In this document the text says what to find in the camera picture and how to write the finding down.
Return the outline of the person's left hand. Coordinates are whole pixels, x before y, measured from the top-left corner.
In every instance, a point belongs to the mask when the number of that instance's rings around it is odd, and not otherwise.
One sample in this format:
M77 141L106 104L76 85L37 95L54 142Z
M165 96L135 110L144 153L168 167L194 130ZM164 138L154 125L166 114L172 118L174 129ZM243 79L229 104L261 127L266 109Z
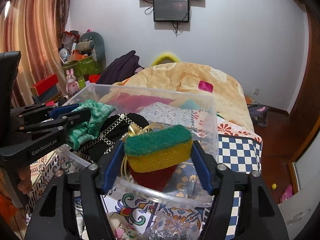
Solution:
M23 194L28 194L31 191L31 170L30 166L21 168L17 171L20 182L17 187Z

